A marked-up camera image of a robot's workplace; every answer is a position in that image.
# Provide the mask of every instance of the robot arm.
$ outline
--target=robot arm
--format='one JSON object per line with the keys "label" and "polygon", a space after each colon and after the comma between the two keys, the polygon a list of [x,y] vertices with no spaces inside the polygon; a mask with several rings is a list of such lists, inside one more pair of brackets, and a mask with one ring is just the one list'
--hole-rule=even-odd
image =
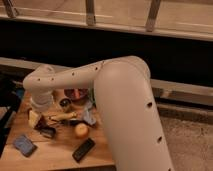
{"label": "robot arm", "polygon": [[140,58],[116,58],[60,73],[45,65],[24,79],[24,87],[32,94],[33,107],[40,111],[51,105],[54,89],[94,87],[117,170],[174,171],[149,68]]}

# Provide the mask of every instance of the wooden table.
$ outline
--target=wooden table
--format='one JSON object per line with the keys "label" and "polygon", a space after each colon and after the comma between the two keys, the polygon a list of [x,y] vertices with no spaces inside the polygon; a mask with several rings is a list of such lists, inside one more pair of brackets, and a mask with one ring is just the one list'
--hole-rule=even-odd
{"label": "wooden table", "polygon": [[[56,102],[44,113],[48,121],[48,116],[62,113],[58,101],[63,98],[63,91],[56,91],[54,97]],[[89,136],[96,142],[95,147],[82,159],[80,163],[72,158],[73,151],[84,141],[77,139],[74,135],[74,128],[71,126],[56,124],[57,134],[54,139],[43,137],[38,131],[28,125],[27,110],[30,108],[29,93],[25,93],[18,113],[13,122],[9,137],[7,139],[2,157],[0,159],[0,170],[59,170],[71,168],[86,168],[114,165],[109,152],[106,138],[101,127],[100,117],[93,109],[97,119],[97,126],[90,128]],[[12,142],[20,134],[25,134],[38,147],[30,156],[24,157],[12,145]]]}

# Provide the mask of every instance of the black object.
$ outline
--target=black object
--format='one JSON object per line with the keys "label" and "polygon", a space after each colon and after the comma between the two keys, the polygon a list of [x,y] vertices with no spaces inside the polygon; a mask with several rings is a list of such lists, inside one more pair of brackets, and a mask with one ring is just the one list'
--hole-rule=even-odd
{"label": "black object", "polygon": [[83,144],[81,144],[77,150],[74,151],[72,157],[75,161],[80,162],[80,160],[89,152],[89,150],[94,147],[95,142],[88,138]]}
{"label": "black object", "polygon": [[71,100],[68,98],[64,98],[59,102],[60,106],[62,107],[63,111],[65,113],[69,112],[70,110],[70,104],[71,104]]}
{"label": "black object", "polygon": [[13,142],[15,148],[17,148],[25,157],[29,157],[37,148],[24,134],[20,135]]}
{"label": "black object", "polygon": [[54,138],[56,130],[53,127],[46,126],[40,129],[40,133],[46,138]]}

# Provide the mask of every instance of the red object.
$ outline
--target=red object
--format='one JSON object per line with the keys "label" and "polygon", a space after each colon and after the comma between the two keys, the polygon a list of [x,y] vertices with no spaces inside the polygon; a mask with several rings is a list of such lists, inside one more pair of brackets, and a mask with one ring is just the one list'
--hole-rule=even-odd
{"label": "red object", "polygon": [[65,89],[64,94],[72,101],[76,101],[87,96],[88,89]]}

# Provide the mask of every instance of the black wall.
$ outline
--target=black wall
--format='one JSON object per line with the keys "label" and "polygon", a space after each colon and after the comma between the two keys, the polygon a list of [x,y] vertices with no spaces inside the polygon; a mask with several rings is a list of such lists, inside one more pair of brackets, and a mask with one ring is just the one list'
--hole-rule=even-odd
{"label": "black wall", "polygon": [[0,21],[0,56],[76,67],[126,55],[152,78],[213,86],[213,42]]}

